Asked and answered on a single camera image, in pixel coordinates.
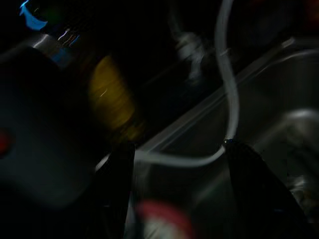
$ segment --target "yellow bottle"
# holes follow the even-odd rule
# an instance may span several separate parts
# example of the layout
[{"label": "yellow bottle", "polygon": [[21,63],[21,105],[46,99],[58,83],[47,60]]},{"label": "yellow bottle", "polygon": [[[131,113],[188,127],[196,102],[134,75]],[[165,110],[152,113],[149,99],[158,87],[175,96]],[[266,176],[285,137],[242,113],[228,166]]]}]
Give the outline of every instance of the yellow bottle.
[{"label": "yellow bottle", "polygon": [[144,124],[138,119],[130,91],[111,56],[96,66],[89,99],[98,120],[111,132],[111,141],[135,141],[142,136]]}]

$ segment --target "white cable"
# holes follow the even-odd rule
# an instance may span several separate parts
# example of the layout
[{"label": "white cable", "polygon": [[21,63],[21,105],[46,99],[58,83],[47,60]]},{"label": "white cable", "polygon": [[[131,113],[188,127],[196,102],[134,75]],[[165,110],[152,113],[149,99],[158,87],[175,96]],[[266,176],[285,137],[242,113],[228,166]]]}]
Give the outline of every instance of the white cable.
[{"label": "white cable", "polygon": [[[239,98],[237,87],[231,63],[227,55],[227,24],[231,11],[233,0],[223,0],[220,11],[217,17],[215,30],[215,48],[218,67],[224,82],[224,88],[228,100],[229,119],[226,132],[226,139],[231,139],[235,136],[239,121]],[[137,150],[135,153],[135,162],[146,162],[160,164],[172,167],[200,167],[215,161],[224,153],[223,146],[210,157],[202,158],[187,158],[174,155],[162,154],[157,152],[145,152]]]}]

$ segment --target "red object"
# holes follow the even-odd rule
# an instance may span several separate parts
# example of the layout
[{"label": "red object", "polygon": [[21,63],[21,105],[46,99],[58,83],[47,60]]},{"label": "red object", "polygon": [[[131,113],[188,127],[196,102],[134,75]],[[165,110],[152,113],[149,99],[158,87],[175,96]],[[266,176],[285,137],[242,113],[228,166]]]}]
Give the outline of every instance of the red object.
[{"label": "red object", "polygon": [[6,131],[0,129],[0,155],[8,152],[11,144],[12,140],[10,135]]},{"label": "red object", "polygon": [[137,205],[136,210],[142,218],[159,218],[175,225],[182,230],[190,239],[195,238],[189,218],[173,206],[162,202],[144,201]]},{"label": "red object", "polygon": [[306,0],[308,27],[319,27],[319,0]]}]

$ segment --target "stainless steel sink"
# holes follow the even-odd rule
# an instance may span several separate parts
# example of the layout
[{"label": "stainless steel sink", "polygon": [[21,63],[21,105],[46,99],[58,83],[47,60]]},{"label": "stainless steel sink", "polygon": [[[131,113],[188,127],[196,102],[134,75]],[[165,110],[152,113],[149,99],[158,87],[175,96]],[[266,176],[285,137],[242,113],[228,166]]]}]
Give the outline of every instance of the stainless steel sink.
[{"label": "stainless steel sink", "polygon": [[[290,39],[248,66],[237,82],[236,138],[259,151],[284,183],[287,175],[305,175],[315,185],[319,178],[319,41]],[[140,149],[193,160],[213,154],[223,140],[227,112],[221,88]],[[140,164],[135,176],[142,197],[186,211],[200,237],[238,238],[242,228],[237,224],[223,156],[196,169]]]}]

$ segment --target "metal edge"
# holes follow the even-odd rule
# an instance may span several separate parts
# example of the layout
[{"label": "metal edge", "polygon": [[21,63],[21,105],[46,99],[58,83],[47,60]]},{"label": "metal edge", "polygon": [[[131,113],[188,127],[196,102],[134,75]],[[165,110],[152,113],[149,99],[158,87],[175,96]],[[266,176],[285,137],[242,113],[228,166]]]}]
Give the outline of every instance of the metal edge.
[{"label": "metal edge", "polygon": [[[242,70],[237,76],[237,84],[240,85],[249,78],[252,74],[259,72],[260,70],[266,69],[270,62],[279,52],[284,49],[294,48],[294,47],[310,47],[319,48],[319,39],[295,39],[290,38],[282,42],[279,46],[272,48],[270,51],[266,52],[262,57],[258,58]],[[148,142],[141,145],[139,150],[143,151],[160,151],[165,148],[166,145],[170,144],[176,138],[178,138],[183,132],[190,128],[193,124],[191,123],[194,119],[202,119],[208,112],[216,107],[222,100],[225,100],[225,92],[223,87],[220,87],[201,103],[196,105],[194,108],[183,114],[175,122],[170,124],[167,128],[162,130],[160,133],[151,138]]]}]

